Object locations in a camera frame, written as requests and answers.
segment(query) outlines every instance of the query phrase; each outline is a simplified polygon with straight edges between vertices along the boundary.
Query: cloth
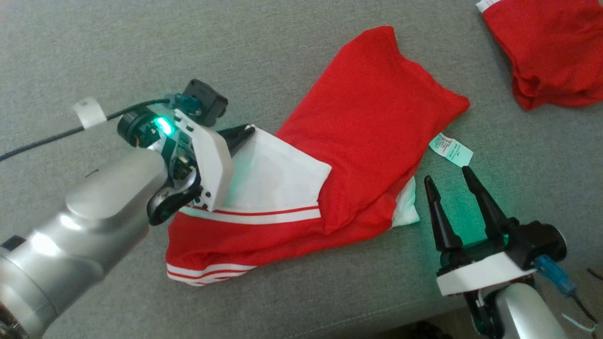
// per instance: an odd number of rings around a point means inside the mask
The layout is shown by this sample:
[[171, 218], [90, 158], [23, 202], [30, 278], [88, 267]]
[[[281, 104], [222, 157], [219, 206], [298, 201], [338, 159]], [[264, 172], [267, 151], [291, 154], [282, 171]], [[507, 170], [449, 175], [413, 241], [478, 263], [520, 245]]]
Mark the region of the cloth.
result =
[[525, 110], [603, 100], [598, 0], [482, 0], [477, 6], [513, 64], [511, 88]]
[[[233, 157], [235, 173], [223, 206], [214, 212], [192, 202], [170, 227], [167, 263], [174, 280], [205, 285], [244, 274], [256, 265], [241, 265], [239, 252], [253, 252], [319, 232], [318, 193], [331, 166], [313, 159], [256, 127]], [[396, 198], [393, 225], [418, 221], [411, 178]], [[192, 252], [195, 263], [182, 261]], [[217, 256], [220, 253], [234, 255]], [[263, 264], [274, 258], [257, 261]], [[189, 267], [203, 267], [192, 270]]]
[[[384, 233], [429, 142], [468, 107], [467, 98], [400, 54], [392, 27], [363, 32], [335, 56], [276, 134], [317, 161], [297, 165], [330, 166], [315, 201], [310, 201], [313, 190], [303, 201], [283, 206], [291, 208], [286, 214], [303, 209], [312, 215], [243, 228], [223, 215], [250, 219], [274, 215], [272, 209], [226, 210], [217, 213], [218, 220], [199, 208], [183, 208], [169, 227], [168, 276], [202, 286]], [[296, 176], [302, 186], [303, 176]]]

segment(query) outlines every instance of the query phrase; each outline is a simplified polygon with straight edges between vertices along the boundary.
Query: red stripe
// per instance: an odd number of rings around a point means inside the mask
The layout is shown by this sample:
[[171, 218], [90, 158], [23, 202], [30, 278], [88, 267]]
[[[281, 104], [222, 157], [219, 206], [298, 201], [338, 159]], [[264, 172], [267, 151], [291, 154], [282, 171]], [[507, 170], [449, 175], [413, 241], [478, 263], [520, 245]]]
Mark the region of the red stripe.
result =
[[217, 271], [207, 272], [207, 273], [203, 274], [202, 276], [187, 276], [185, 274], [174, 273], [170, 270], [168, 270], [168, 273], [173, 276], [178, 276], [178, 277], [183, 277], [183, 278], [199, 279], [199, 278], [202, 278], [207, 275], [214, 274], [214, 273], [239, 273], [239, 272], [247, 272], [247, 271], [248, 270], [217, 270]]
[[[194, 209], [201, 209], [202, 211], [206, 211], [203, 210], [202, 208], [199, 207], [193, 207]], [[246, 217], [252, 217], [254, 215], [275, 215], [275, 214], [287, 214], [287, 213], [293, 213], [293, 212], [300, 212], [300, 211], [308, 211], [310, 209], [318, 209], [318, 206], [309, 206], [309, 207], [302, 207], [302, 208], [295, 208], [295, 209], [286, 209], [284, 211], [273, 211], [273, 212], [258, 212], [258, 213], [242, 213], [242, 212], [230, 212], [230, 211], [221, 211], [219, 209], [211, 212], [211, 213], [220, 213], [220, 214], [228, 214], [228, 215], [242, 215], [242, 216], [246, 216]]]

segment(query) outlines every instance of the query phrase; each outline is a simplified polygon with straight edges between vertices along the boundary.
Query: folded red garment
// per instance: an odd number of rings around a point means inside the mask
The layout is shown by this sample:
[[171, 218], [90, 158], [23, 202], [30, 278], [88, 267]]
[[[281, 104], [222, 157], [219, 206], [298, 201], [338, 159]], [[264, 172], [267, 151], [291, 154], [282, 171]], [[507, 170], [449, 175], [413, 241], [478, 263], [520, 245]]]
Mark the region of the folded red garment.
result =
[[603, 100], [603, 7], [598, 0], [482, 0], [494, 38], [513, 64], [526, 110]]
[[279, 149], [292, 147], [279, 152], [300, 151], [314, 160], [296, 160], [304, 170], [290, 180], [319, 171], [320, 193], [277, 212], [183, 209], [169, 227], [168, 276], [200, 286], [387, 231], [396, 196], [429, 142], [468, 107], [467, 98], [400, 54], [392, 27], [363, 32], [335, 56], [276, 134], [288, 144]]

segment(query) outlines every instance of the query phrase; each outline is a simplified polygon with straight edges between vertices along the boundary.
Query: black cable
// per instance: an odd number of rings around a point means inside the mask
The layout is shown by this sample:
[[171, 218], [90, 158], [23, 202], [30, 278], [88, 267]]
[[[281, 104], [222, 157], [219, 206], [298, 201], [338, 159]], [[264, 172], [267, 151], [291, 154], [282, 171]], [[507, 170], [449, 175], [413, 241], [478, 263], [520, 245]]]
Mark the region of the black cable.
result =
[[[128, 108], [122, 109], [122, 110], [120, 110], [118, 112], [115, 112], [115, 113], [113, 113], [111, 115], [108, 115], [107, 116], [107, 120], [109, 121], [109, 120], [118, 118], [118, 117], [120, 117], [120, 116], [122, 116], [122, 115], [124, 115], [124, 114], [126, 114], [126, 113], [128, 113], [128, 112], [130, 112], [132, 110], [138, 109], [140, 107], [145, 107], [145, 106], [149, 106], [149, 105], [153, 105], [153, 104], [167, 104], [167, 103], [169, 103], [169, 99], [158, 99], [158, 100], [144, 101], [142, 103], [132, 105], [132, 106], [130, 106]], [[65, 131], [63, 133], [51, 136], [51, 137], [46, 138], [46, 139], [42, 139], [40, 141], [36, 141], [36, 142], [34, 142], [32, 144], [29, 144], [29, 145], [26, 145], [26, 146], [23, 146], [23, 147], [19, 147], [16, 150], [12, 150], [12, 151], [10, 151], [8, 153], [5, 153], [2, 156], [0, 156], [0, 162], [4, 161], [4, 160], [6, 160], [6, 159], [8, 159], [10, 157], [13, 157], [13, 156], [15, 156], [17, 154], [23, 153], [25, 151], [29, 151], [29, 150], [31, 150], [33, 148], [36, 148], [36, 147], [39, 147], [39, 146], [42, 146], [42, 145], [50, 144], [53, 141], [57, 141], [59, 139], [63, 139], [65, 137], [67, 137], [67, 136], [74, 135], [74, 134], [79, 133], [81, 131], [84, 131], [84, 127], [83, 126], [80, 126], [78, 128], [74, 128], [72, 130]]]
[[588, 272], [589, 272], [589, 273], [590, 273], [590, 274], [591, 274], [593, 277], [595, 277], [595, 278], [597, 278], [597, 279], [599, 279], [599, 280], [603, 280], [603, 277], [602, 277], [602, 276], [600, 276], [600, 275], [596, 274], [596, 273], [595, 273], [595, 271], [591, 270], [590, 268], [587, 268], [586, 270], [587, 270], [587, 271], [588, 271]]
[[157, 99], [157, 100], [143, 101], [139, 104], [135, 104], [133, 106], [130, 106], [128, 108], [115, 112], [113, 114], [107, 115], [107, 120], [115, 119], [119, 116], [122, 116], [122, 115], [128, 113], [131, 110], [135, 110], [135, 109], [138, 109], [141, 107], [150, 106], [150, 105], [154, 105], [154, 104], [168, 104], [168, 103], [169, 103], [169, 99]]
[[573, 301], [576, 302], [576, 305], [578, 305], [578, 307], [582, 310], [584, 315], [586, 315], [593, 323], [595, 323], [595, 325], [597, 325], [599, 323], [599, 320], [597, 320], [597, 318], [595, 318], [595, 316], [592, 315], [588, 309], [586, 309], [586, 307], [584, 306], [582, 301], [580, 301], [580, 298], [578, 298], [578, 296], [575, 293], [572, 294], [572, 299], [573, 299]]

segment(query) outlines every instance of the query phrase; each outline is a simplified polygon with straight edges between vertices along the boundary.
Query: green led light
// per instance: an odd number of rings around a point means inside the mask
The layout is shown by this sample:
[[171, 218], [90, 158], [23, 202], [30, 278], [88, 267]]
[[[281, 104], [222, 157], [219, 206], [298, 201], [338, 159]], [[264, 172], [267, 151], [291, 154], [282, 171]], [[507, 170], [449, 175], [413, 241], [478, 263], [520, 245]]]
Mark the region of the green led light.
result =
[[165, 118], [157, 118], [155, 119], [155, 125], [159, 127], [159, 129], [165, 133], [165, 135], [172, 135], [174, 132], [174, 128]]

